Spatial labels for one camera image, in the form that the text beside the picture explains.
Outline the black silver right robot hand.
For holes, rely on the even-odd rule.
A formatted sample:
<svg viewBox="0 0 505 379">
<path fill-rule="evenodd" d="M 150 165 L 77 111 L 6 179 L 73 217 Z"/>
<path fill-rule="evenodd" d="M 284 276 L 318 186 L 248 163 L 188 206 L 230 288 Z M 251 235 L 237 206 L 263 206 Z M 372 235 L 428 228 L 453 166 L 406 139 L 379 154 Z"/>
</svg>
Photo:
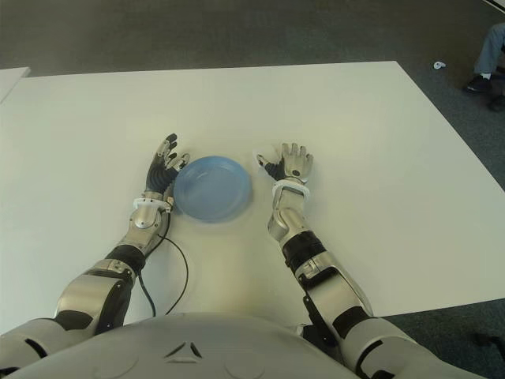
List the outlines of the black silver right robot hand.
<svg viewBox="0 0 505 379">
<path fill-rule="evenodd" d="M 262 154 L 256 155 L 256 161 L 275 181 L 294 180 L 304 185 L 312 171 L 313 155 L 304 145 L 282 143 L 277 161 L 271 162 Z"/>
</svg>

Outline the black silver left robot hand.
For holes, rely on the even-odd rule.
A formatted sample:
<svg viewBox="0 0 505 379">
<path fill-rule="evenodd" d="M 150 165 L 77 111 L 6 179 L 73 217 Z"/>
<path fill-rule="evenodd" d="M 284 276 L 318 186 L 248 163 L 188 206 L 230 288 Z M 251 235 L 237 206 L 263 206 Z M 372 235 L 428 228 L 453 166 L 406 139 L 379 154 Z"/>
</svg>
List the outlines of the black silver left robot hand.
<svg viewBox="0 0 505 379">
<path fill-rule="evenodd" d="M 180 171 L 190 161 L 188 153 L 178 155 L 174 150 L 178 136 L 169 134 L 157 148 L 146 177 L 145 190 L 164 194 L 172 185 Z"/>
</svg>

